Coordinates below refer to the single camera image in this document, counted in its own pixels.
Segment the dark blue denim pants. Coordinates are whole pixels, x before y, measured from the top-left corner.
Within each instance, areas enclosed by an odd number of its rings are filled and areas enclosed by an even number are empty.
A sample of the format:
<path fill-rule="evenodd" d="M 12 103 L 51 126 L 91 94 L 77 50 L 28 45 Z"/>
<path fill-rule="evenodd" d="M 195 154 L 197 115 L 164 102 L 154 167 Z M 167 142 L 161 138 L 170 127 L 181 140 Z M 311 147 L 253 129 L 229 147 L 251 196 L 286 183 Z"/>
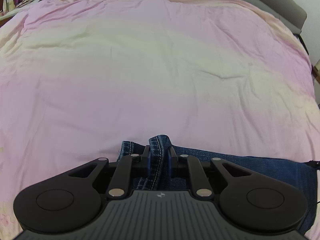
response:
<path fill-rule="evenodd" d="M 173 147 L 177 155 L 195 156 L 201 162 L 208 163 L 212 158 L 221 158 L 254 172 L 290 184 L 304 193 L 308 201 L 308 211 L 299 232 L 305 234 L 315 222 L 317 210 L 317 171 L 319 161 L 298 163 L 286 159 L 250 157 L 208 152 L 192 148 L 174 146 L 166 135 L 157 135 L 149 139 L 150 173 L 148 177 L 136 177 L 133 188 L 137 190 L 185 190 L 187 183 L 182 178 L 170 178 L 168 150 Z"/>

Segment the pink bed sheet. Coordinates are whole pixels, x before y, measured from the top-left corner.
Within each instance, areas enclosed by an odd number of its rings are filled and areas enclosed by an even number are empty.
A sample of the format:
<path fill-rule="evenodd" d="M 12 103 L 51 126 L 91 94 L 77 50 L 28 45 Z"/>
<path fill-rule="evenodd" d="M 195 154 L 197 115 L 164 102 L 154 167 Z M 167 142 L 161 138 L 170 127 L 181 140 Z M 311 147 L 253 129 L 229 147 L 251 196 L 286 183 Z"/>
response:
<path fill-rule="evenodd" d="M 1 27 L 1 239 L 16 195 L 121 143 L 319 159 L 311 62 L 241 0 L 43 0 Z"/>

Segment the wooden bedside table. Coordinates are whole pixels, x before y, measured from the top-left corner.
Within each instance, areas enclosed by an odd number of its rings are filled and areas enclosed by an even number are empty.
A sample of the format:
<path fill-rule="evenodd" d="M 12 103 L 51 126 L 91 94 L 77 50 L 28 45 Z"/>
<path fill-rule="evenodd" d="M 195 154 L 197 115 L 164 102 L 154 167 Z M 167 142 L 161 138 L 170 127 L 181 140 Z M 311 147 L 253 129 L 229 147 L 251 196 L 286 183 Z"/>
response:
<path fill-rule="evenodd" d="M 1 0 L 1 21 L 12 18 L 22 8 L 35 1 L 36 0 Z"/>

